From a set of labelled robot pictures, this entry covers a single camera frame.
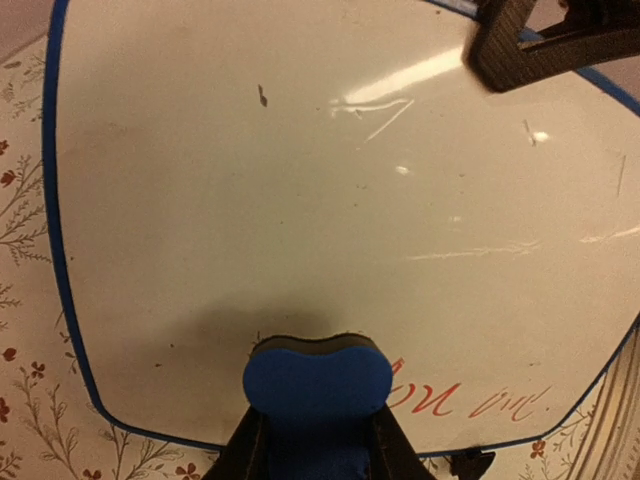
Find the blue whiteboard eraser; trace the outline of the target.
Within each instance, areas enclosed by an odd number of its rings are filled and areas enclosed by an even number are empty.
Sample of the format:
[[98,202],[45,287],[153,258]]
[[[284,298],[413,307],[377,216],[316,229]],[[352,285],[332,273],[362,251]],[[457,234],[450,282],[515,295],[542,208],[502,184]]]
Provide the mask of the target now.
[[276,335],[243,372],[249,405],[268,423],[272,479],[365,479],[371,417],[390,395],[393,369],[369,338]]

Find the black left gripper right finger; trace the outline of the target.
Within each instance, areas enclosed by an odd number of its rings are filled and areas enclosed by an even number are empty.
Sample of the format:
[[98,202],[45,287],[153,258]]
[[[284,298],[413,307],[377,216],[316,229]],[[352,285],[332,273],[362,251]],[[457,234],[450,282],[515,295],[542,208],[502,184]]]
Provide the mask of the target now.
[[417,456],[387,405],[371,416],[367,447],[371,480],[436,479]]

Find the small blue-framed whiteboard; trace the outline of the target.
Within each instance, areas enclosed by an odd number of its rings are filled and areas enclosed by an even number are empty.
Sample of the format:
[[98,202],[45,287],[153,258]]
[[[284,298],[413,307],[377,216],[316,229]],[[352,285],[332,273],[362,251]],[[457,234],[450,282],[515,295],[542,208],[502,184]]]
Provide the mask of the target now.
[[508,93],[473,1],[58,1],[51,254],[94,408],[218,449],[261,338],[371,338],[433,455],[556,429],[639,323],[639,104]]

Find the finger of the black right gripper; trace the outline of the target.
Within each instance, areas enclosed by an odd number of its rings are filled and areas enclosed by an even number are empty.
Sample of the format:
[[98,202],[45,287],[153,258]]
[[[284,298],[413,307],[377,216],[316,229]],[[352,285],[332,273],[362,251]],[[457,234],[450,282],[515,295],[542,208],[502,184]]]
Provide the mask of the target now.
[[468,63],[494,92],[508,92],[595,64],[639,54],[637,1],[566,1],[564,20],[523,41],[534,1],[485,1]]

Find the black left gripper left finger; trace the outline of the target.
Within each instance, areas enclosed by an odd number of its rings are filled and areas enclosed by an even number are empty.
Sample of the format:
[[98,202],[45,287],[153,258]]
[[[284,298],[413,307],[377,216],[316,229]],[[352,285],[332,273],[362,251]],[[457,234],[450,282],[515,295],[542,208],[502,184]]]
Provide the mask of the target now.
[[269,425],[249,407],[203,480],[267,480]]

